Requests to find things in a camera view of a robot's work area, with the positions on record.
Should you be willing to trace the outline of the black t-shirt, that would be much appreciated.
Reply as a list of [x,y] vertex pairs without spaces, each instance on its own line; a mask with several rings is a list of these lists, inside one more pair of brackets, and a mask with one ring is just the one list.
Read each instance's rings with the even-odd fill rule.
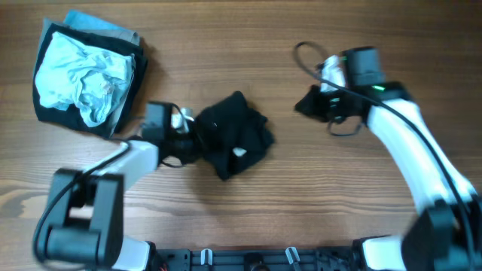
[[204,108],[194,119],[204,160],[226,181],[267,155],[274,136],[267,118],[248,106],[240,91]]

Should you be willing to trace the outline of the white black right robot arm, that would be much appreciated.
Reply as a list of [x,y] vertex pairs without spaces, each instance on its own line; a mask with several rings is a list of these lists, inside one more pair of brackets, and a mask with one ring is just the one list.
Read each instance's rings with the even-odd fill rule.
[[313,85],[295,111],[328,124],[360,117],[385,145],[418,213],[402,236],[357,239],[350,270],[479,270],[481,197],[448,160],[419,106],[398,82],[324,91]]

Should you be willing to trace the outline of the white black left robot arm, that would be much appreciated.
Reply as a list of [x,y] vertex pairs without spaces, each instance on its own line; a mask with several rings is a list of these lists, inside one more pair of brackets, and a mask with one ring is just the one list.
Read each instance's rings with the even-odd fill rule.
[[156,245],[124,233],[124,194],[167,157],[182,164],[200,155],[194,131],[148,128],[118,139],[119,148],[84,170],[58,169],[32,237],[45,270],[165,270]]

